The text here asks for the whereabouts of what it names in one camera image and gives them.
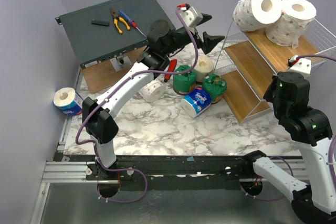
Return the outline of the floral roll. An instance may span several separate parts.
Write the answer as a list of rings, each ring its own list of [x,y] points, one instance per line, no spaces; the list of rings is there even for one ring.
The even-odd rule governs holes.
[[[166,87],[160,80],[153,80],[141,88],[138,93],[146,102],[158,100],[165,92]]]
[[[280,18],[266,27],[267,38],[276,45],[299,47],[299,38],[314,21],[317,10],[307,0],[282,0]]]
[[[275,23],[281,13],[281,0],[241,0],[233,11],[233,20],[239,30],[250,32]]]

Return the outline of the floral roll back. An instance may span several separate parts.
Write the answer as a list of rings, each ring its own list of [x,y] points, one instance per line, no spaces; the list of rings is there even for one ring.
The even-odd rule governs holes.
[[[153,80],[141,88],[138,93],[146,102],[158,100],[165,92],[166,87],[160,80]]]

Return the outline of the floral roll front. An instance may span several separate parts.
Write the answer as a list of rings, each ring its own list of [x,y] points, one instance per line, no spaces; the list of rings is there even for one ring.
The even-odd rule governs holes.
[[[299,38],[314,21],[317,10],[307,0],[282,0],[280,18],[266,27],[267,38],[276,45],[299,47]]]

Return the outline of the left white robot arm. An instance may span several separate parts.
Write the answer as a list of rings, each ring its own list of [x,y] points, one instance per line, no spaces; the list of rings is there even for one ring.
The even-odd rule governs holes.
[[[94,146],[98,173],[104,179],[112,179],[116,172],[122,170],[114,164],[117,157],[113,146],[113,138],[119,130],[114,119],[121,108],[145,85],[167,73],[169,54],[189,43],[194,45],[195,50],[202,49],[207,54],[224,39],[224,36],[207,33],[203,33],[203,38],[199,37],[195,27],[212,19],[209,14],[192,17],[178,13],[177,16],[183,25],[177,30],[172,30],[163,19],[154,21],[147,35],[148,48],[140,54],[129,72],[102,97],[94,100],[87,97],[83,101],[80,129],[91,136],[89,141]]]

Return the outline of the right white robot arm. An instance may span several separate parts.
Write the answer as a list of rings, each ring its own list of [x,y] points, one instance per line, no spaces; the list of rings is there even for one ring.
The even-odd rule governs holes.
[[[331,171],[332,130],[328,117],[308,105],[310,83],[302,74],[279,72],[264,94],[275,118],[296,143],[308,174],[304,183],[275,165],[265,154],[243,162],[242,173],[260,175],[290,201],[304,223],[335,223],[335,173]]]

